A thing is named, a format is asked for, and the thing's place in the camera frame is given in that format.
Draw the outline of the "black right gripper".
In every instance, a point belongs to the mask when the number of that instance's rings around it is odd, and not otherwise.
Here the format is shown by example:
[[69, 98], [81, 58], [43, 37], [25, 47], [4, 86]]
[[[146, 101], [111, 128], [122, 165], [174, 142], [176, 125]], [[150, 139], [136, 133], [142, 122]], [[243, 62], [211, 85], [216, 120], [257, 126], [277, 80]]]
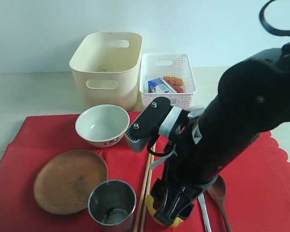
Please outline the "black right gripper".
[[156, 180], [150, 196], [157, 221], [170, 227], [260, 133], [223, 106], [208, 106], [193, 118], [188, 118], [188, 111], [181, 108], [162, 106], [159, 134], [171, 144], [164, 149], [162, 178]]

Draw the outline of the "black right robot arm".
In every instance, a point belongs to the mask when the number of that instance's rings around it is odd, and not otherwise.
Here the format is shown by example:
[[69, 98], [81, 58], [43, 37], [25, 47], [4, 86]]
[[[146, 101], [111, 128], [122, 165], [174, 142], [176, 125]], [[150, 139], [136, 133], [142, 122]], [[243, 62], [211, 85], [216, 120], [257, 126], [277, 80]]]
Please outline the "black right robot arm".
[[264, 131], [290, 122], [290, 43], [261, 51], [227, 69], [217, 96], [193, 116], [155, 99], [152, 127], [170, 140], [160, 155], [162, 178], [151, 190], [154, 218], [171, 226], [192, 201]]

